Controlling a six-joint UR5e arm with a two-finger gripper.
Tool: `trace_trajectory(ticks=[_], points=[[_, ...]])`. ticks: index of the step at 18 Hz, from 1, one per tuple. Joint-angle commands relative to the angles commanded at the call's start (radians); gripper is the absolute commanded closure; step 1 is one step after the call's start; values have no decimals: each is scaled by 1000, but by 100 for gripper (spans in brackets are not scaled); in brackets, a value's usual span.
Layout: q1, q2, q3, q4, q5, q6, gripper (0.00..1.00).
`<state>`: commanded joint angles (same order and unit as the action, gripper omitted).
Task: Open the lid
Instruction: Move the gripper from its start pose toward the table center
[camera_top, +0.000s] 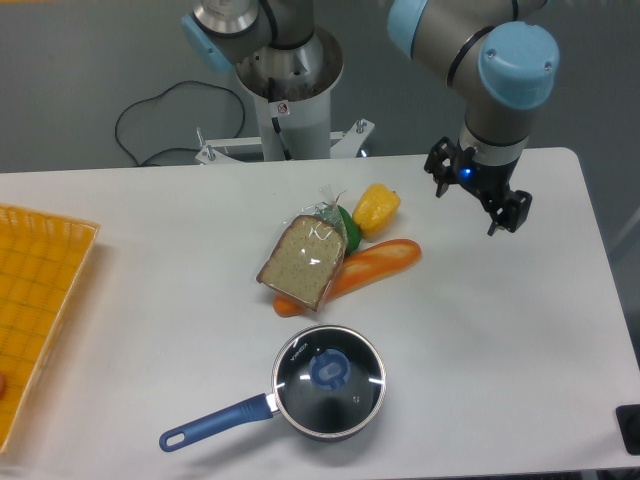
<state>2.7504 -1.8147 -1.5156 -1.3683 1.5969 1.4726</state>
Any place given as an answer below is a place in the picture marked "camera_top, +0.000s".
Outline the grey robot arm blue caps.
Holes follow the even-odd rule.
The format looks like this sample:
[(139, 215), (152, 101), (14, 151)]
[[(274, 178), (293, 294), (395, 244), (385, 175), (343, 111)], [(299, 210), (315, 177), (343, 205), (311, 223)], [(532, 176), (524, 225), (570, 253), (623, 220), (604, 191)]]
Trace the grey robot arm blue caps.
[[(492, 230), (517, 230), (531, 195), (512, 173), (559, 65), (556, 41), (526, 17), (538, 1), (396, 1), (387, 20), (394, 45), (440, 76), (466, 103), (456, 140), (425, 163), (443, 194), (459, 185), (490, 215)], [(310, 1), (200, 1), (181, 25), (213, 71), (232, 71), (255, 102), (266, 160), (343, 154), (330, 139), (330, 94), (344, 68), (337, 40)]]

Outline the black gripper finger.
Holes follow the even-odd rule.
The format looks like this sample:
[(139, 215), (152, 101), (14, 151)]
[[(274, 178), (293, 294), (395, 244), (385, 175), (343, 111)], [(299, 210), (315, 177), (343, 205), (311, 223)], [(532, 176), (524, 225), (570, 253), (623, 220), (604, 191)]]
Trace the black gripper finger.
[(437, 198), (441, 198), (451, 185), (460, 183), (461, 154), (459, 145), (448, 137), (442, 137), (432, 146), (424, 164), (424, 171), (433, 177)]
[(487, 194), (482, 198), (482, 206), (491, 217), (487, 234), (493, 236), (498, 230), (515, 233), (527, 220), (532, 204), (532, 195), (517, 190)]

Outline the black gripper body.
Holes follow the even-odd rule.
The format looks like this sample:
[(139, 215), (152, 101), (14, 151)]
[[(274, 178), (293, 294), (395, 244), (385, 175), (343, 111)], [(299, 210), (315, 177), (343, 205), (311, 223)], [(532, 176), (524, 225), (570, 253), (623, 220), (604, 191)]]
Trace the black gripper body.
[(497, 145), (461, 133), (458, 139), (456, 177), (485, 210), (521, 209), (524, 197), (510, 188), (510, 179), (524, 150), (524, 140)]

